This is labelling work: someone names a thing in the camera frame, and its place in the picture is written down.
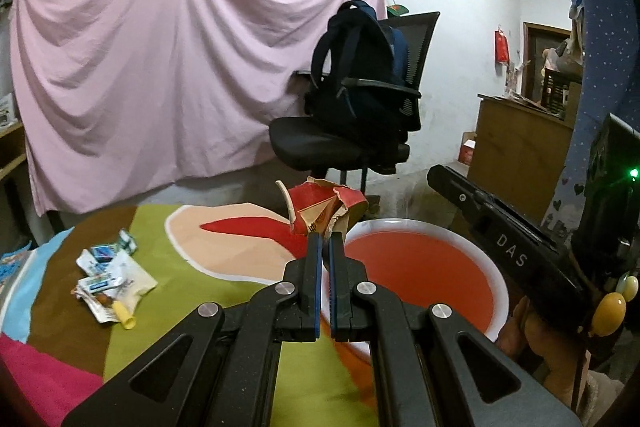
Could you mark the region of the person's right hand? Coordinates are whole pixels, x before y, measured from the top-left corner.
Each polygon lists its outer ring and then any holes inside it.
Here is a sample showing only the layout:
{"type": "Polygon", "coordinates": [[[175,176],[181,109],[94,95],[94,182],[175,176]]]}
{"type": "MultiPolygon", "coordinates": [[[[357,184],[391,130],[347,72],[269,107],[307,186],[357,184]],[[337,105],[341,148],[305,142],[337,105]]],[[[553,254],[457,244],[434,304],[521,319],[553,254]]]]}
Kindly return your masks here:
{"type": "Polygon", "coordinates": [[[544,387],[565,405],[577,409],[586,387],[590,353],[544,324],[527,297],[514,308],[496,345],[512,359],[525,347],[543,358],[549,371],[544,387]]]}

